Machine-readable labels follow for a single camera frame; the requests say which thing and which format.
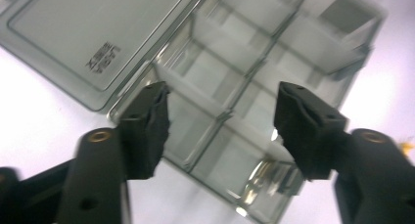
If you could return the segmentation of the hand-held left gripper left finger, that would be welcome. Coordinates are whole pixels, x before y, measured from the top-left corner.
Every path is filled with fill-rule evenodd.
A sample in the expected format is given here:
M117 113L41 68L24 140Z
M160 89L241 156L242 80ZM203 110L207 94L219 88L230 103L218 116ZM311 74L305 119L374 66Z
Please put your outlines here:
M79 140L57 214L58 224L131 224L127 182L154 176L168 137L168 87L144 87L114 128Z

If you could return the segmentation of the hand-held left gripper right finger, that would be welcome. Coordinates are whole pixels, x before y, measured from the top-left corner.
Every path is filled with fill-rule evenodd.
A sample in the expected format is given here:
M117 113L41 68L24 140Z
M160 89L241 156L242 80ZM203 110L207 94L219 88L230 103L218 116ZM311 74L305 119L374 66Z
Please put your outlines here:
M391 137L370 129L346 133L347 118L306 88L282 82L274 126L304 179L335 170L343 224L415 224L415 166Z

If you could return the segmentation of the smoky clear plastic compartment box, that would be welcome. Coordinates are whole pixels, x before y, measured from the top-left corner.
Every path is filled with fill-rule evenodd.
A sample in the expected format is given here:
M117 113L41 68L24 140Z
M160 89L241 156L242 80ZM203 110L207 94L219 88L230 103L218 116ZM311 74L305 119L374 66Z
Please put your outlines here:
M165 82L166 159L278 224L303 182L273 125L279 84L340 106L384 17L370 0L0 0L0 46L111 121Z

